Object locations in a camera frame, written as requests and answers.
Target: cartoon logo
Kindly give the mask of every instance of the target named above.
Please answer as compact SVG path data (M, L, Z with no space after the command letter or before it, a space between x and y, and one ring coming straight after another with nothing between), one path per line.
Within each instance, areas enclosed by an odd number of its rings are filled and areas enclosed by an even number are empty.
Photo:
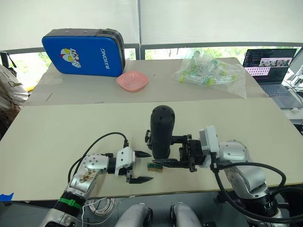
M61 57L64 60L70 62L76 68L81 68L81 65L79 63L79 55L77 54L76 50L72 48L64 48L61 50Z

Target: laptop screen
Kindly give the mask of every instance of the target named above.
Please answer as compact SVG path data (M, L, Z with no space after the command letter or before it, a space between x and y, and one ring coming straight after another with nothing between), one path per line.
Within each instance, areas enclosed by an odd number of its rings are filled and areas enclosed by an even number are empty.
M249 49L243 67L260 84L282 83L297 49Z

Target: blue bag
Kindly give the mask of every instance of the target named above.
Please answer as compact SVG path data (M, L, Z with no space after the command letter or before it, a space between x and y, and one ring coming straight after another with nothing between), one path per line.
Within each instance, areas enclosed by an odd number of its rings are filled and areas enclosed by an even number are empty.
M61 73L118 77L125 67L123 38L113 29L54 29L42 44Z

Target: blue tape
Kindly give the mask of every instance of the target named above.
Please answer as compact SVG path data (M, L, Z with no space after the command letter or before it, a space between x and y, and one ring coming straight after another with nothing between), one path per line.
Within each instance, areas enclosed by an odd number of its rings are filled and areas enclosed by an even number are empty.
M12 193L10 195L1 194L0 201L11 201L11 199L13 198L13 195L14 195L14 193Z

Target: clear plastic bag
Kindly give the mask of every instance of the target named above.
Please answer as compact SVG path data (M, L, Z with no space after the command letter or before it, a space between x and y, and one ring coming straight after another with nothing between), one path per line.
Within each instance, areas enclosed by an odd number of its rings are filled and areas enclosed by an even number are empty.
M246 98L245 69L227 64L208 53L196 51L191 58L184 59L172 78L183 83L226 91Z

